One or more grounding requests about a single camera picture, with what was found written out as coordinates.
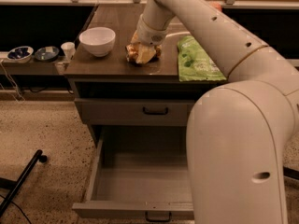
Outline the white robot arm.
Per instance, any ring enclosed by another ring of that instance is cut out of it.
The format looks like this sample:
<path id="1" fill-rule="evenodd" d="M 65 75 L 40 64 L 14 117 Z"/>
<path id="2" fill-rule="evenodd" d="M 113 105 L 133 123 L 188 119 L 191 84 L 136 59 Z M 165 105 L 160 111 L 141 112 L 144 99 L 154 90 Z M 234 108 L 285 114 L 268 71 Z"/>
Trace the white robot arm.
<path id="1" fill-rule="evenodd" d="M 188 118 L 186 151 L 196 224 L 288 224 L 285 144 L 299 127 L 299 73 L 205 0 L 148 0 L 137 33 L 162 43 L 177 17 L 225 75 Z"/>

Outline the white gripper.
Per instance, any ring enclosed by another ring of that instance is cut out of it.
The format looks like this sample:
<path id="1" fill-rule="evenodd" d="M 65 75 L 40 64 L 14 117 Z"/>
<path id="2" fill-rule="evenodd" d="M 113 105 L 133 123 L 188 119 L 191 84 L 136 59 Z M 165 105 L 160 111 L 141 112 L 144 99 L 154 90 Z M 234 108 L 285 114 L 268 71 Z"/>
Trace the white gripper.
<path id="1" fill-rule="evenodd" d="M 161 45 L 167 35 L 169 22 L 165 17 L 157 17 L 146 21 L 143 14 L 140 15 L 136 32 L 134 32 L 131 44 L 138 43 L 136 62 L 140 64 L 148 63 L 155 55 L 156 49 L 153 46 Z"/>

